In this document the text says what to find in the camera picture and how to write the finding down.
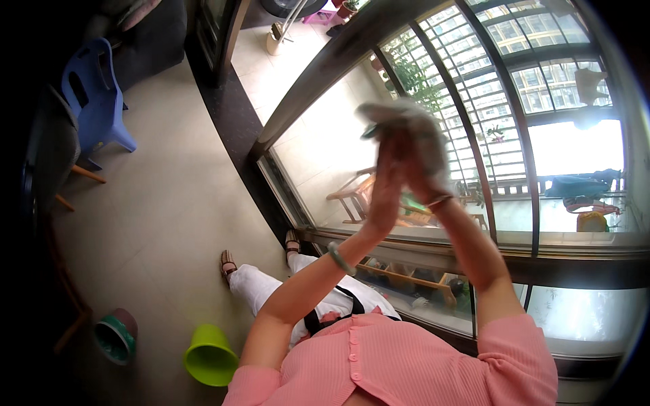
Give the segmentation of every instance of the slipper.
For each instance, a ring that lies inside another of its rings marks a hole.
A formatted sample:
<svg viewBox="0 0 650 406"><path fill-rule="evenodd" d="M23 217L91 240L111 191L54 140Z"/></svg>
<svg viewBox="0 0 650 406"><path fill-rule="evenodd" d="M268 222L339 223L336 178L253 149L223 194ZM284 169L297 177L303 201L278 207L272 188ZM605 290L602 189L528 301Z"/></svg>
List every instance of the slipper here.
<svg viewBox="0 0 650 406"><path fill-rule="evenodd" d="M224 265L226 264L235 265L235 269L224 271ZM225 250L224 252L221 253L221 262L219 265L219 269L221 269L221 275L226 280L226 283L228 283L228 279L226 278L226 276L228 276L229 274L237 270L237 264L235 264L235 260L233 259L233 255L230 253L230 251Z"/></svg>
<svg viewBox="0 0 650 406"><path fill-rule="evenodd" d="M289 245L290 242L295 242L296 244L298 244L298 248L288 248L287 246ZM289 230L287 231L287 237L285 238L285 253L290 253L292 251L300 253L300 241L296 236L296 232L294 230Z"/></svg>

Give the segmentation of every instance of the black apron strap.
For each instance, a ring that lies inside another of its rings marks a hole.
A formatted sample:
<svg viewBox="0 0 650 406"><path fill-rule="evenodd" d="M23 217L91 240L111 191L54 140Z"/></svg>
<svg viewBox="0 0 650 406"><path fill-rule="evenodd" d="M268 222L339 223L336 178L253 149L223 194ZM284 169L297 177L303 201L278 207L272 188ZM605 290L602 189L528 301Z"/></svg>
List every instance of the black apron strap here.
<svg viewBox="0 0 650 406"><path fill-rule="evenodd" d="M307 331L309 331L310 335L313 336L314 334L318 333L320 330L323 330L325 327L331 326L332 324L338 322L343 318L348 318L353 314L365 313L365 309L363 308L363 305L351 291L345 288L341 288L339 285L336 286L336 289L341 291L341 293L343 293L344 295L347 295L352 298L352 313L348 314L347 316L338 317L336 320L331 320L329 322L321 323L319 321L318 314L316 314L316 309L313 309L311 312L309 312L307 316L304 317L305 327L307 328Z"/></svg>

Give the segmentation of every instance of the tiled floor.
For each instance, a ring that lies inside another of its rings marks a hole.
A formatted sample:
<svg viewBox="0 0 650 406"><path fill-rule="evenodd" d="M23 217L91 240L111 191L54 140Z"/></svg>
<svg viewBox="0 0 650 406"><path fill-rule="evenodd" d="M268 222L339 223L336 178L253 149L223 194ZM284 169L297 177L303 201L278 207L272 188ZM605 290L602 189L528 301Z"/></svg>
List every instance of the tiled floor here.
<svg viewBox="0 0 650 406"><path fill-rule="evenodd" d="M330 39L325 35L329 28L295 23L289 30L294 42L287 42L277 56L266 51L266 27L239 33L233 67L263 124ZM318 225L335 226L347 218L338 201L327 201L325 197L356 171L374 165L376 147L359 139L365 123L354 116L354 109L363 102L390 99L371 75L377 73L369 66L354 68L310 106L273 147Z"/></svg>
<svg viewBox="0 0 650 406"><path fill-rule="evenodd" d="M183 367L197 325L226 333L241 353L252 315L218 273L223 249L284 279L283 249L240 180L199 93L187 60L124 94L124 123L138 142L95 155L108 180L71 174L60 191L75 208L56 207L55 230L94 319L116 307L139 324L135 362L104 359L90 329L64 359L100 404L219 404Z"/></svg>

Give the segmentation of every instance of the jade bangle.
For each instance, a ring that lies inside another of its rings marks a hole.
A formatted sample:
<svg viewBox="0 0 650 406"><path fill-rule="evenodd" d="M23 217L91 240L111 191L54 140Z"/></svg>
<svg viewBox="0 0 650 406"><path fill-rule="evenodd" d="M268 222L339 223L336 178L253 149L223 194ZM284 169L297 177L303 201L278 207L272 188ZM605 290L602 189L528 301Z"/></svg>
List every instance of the jade bangle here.
<svg viewBox="0 0 650 406"><path fill-rule="evenodd" d="M327 245L327 250L330 253L331 258L336 262L336 265L338 265L340 269L345 271L345 273L349 276L355 276L357 274L356 268L352 269L350 265L343 260L341 254L339 254L339 250L337 249L338 247L339 246L334 241Z"/></svg>

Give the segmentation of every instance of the lime green bucket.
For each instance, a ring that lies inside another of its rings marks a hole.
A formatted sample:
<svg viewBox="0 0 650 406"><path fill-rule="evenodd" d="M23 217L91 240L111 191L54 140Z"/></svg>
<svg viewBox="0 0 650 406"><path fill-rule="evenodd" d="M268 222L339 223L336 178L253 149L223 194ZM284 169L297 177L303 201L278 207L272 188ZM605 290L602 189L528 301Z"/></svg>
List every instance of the lime green bucket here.
<svg viewBox="0 0 650 406"><path fill-rule="evenodd" d="M239 358L230 350L228 339L219 327L202 324L194 330L192 345L185 352L185 369L197 381L211 387L224 387L233 380Z"/></svg>

